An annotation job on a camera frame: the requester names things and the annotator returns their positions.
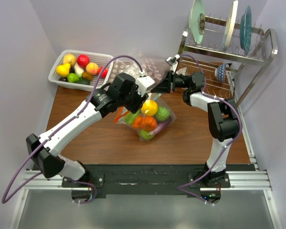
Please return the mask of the yellow lemon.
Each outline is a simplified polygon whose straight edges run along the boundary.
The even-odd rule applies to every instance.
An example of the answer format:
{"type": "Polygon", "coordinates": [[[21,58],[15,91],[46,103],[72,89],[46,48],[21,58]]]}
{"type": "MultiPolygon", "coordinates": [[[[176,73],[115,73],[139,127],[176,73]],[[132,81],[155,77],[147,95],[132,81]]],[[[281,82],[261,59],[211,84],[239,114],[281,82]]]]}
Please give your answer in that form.
{"type": "Polygon", "coordinates": [[[158,104],[154,100],[146,100],[141,108],[145,116],[154,116],[158,111],[158,104]]]}

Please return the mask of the green toy pepper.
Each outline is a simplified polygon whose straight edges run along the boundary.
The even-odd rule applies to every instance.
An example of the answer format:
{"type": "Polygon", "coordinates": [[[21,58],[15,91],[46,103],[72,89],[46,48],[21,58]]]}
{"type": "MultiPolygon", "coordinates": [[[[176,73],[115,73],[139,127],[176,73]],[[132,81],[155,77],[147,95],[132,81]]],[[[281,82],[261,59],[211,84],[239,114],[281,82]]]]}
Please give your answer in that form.
{"type": "Polygon", "coordinates": [[[134,121],[135,121],[135,119],[139,116],[139,114],[140,114],[140,112],[139,111],[137,111],[136,113],[131,113],[131,112],[129,112],[125,117],[124,117],[124,122],[126,123],[126,124],[128,124],[128,125],[131,125],[134,121]]]}

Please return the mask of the clear bag orange zipper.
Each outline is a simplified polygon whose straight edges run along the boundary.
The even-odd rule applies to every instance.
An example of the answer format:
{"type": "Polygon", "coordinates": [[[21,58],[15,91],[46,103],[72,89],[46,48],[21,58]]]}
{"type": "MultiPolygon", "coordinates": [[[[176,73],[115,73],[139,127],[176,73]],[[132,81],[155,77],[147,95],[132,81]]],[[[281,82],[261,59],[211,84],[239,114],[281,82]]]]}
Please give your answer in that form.
{"type": "Polygon", "coordinates": [[[176,120],[172,108],[162,99],[161,93],[150,93],[142,108],[132,113],[125,107],[118,109],[115,124],[124,124],[135,130],[141,141],[149,141],[176,120]]]}

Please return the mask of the small orange tangerine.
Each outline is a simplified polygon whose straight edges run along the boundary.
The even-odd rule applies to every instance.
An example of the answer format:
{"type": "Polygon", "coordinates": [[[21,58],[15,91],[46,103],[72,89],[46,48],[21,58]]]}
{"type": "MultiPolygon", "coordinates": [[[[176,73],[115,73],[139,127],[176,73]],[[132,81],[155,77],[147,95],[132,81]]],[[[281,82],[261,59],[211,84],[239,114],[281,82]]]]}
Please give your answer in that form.
{"type": "Polygon", "coordinates": [[[138,116],[133,122],[132,122],[132,127],[135,129],[140,129],[141,128],[141,122],[142,122],[142,116],[138,116]]]}

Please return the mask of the purple eggplant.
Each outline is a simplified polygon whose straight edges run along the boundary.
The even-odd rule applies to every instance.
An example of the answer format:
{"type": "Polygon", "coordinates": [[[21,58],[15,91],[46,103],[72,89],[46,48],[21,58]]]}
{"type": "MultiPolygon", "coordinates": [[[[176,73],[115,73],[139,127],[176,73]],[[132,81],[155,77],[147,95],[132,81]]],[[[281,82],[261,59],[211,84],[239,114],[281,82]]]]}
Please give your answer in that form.
{"type": "Polygon", "coordinates": [[[158,123],[157,127],[154,130],[152,130],[148,135],[156,135],[156,134],[160,133],[171,123],[171,121],[172,121],[172,119],[171,119],[171,117],[169,117],[165,121],[158,123]]]}

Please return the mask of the orange toy pumpkin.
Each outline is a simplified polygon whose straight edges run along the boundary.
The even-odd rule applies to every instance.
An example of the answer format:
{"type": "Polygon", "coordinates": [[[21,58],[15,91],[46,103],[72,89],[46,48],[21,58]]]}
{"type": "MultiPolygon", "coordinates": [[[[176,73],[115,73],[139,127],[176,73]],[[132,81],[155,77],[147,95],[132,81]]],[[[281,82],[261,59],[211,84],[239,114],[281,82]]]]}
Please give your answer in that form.
{"type": "Polygon", "coordinates": [[[152,116],[143,117],[141,127],[146,131],[152,131],[157,127],[157,121],[152,116]]]}

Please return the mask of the green apple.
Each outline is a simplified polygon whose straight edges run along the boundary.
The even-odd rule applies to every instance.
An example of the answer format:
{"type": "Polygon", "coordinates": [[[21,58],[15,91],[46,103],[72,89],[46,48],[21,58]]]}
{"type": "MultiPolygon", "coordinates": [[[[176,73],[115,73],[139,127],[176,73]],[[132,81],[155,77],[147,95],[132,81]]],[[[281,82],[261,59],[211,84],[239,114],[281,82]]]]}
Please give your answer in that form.
{"type": "Polygon", "coordinates": [[[154,137],[154,135],[151,135],[149,131],[146,131],[146,130],[143,130],[143,129],[140,130],[139,136],[144,141],[145,140],[146,141],[151,140],[154,137]]]}

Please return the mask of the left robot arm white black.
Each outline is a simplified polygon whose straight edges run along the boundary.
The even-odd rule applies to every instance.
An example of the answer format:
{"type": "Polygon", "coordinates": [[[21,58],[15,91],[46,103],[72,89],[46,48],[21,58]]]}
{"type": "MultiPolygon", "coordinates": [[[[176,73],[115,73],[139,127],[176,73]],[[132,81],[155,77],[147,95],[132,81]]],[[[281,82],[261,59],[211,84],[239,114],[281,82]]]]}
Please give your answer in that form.
{"type": "Polygon", "coordinates": [[[92,92],[80,106],[49,131],[26,138],[27,148],[35,166],[46,178],[61,175],[72,179],[78,187],[89,183],[87,169],[78,161],[61,156],[61,151],[87,127],[100,121],[119,107],[136,113],[148,98],[148,89],[154,84],[150,76],[134,78],[118,74],[92,92]]]}

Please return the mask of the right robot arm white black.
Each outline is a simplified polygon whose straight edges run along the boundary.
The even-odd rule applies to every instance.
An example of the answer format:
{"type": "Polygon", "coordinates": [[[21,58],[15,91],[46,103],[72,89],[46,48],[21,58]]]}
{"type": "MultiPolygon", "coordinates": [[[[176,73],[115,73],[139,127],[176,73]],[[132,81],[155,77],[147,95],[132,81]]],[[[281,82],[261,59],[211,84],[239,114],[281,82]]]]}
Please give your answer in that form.
{"type": "Polygon", "coordinates": [[[223,99],[204,92],[206,79],[203,72],[194,72],[191,75],[180,75],[173,71],[166,71],[163,79],[151,92],[168,94],[175,88],[184,88],[183,101],[192,107],[207,112],[209,132],[213,137],[210,156],[204,165],[204,171],[188,184],[199,181],[207,187],[214,187],[224,178],[226,160],[232,143],[241,135],[242,121],[237,111],[234,99],[223,99]]]}

